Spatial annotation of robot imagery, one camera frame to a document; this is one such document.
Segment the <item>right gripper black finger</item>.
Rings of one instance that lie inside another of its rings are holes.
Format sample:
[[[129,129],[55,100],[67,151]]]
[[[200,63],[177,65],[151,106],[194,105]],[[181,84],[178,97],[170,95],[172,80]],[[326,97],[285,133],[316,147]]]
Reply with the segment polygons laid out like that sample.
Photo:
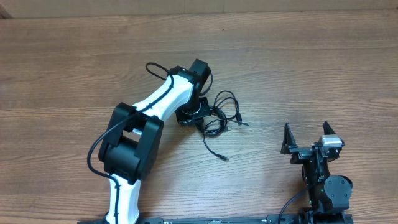
[[[335,135],[336,134],[327,121],[325,121],[323,123],[323,132],[324,132],[324,135]]]
[[[289,123],[284,124],[284,139],[282,142],[282,147],[280,150],[281,154],[291,154],[294,150],[296,150],[297,144],[295,142],[295,138],[291,132],[291,128]]]

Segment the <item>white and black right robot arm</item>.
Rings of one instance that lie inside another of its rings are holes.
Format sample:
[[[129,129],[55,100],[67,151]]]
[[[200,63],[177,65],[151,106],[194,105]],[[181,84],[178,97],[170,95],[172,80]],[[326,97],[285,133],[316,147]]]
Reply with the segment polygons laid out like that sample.
[[[302,166],[302,179],[306,189],[293,196],[278,214],[278,223],[353,223],[353,217],[346,214],[353,183],[343,175],[331,175],[329,163],[340,157],[345,142],[328,122],[323,123],[323,135],[310,147],[298,147],[289,123],[284,125],[284,140],[281,154],[291,155],[290,163]],[[285,215],[287,207],[308,193],[309,207],[300,209],[297,215]]]

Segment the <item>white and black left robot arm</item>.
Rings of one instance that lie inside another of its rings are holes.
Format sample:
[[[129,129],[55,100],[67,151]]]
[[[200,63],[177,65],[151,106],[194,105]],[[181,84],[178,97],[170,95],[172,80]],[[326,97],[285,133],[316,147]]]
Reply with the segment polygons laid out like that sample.
[[[154,166],[164,128],[172,115],[194,126],[210,114],[202,90],[211,69],[196,59],[190,68],[167,71],[164,83],[146,99],[118,104],[100,137],[99,160],[110,183],[109,210],[102,223],[136,223],[141,183]]]

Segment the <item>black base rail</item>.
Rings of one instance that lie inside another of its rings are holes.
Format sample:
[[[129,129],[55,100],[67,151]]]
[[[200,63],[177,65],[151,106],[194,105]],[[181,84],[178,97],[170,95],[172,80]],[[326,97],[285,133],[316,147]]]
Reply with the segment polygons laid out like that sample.
[[[260,218],[193,218],[193,219],[163,219],[163,218],[138,218],[138,224],[299,224],[299,223],[311,223],[304,220],[300,215],[286,214],[282,215],[280,222],[278,222],[279,215],[268,215]],[[103,219],[94,221],[82,221],[77,224],[105,224],[109,223]],[[337,224],[337,223],[349,223],[354,224],[352,215],[345,215],[345,219],[341,217],[314,217],[312,223],[325,223],[325,224]]]

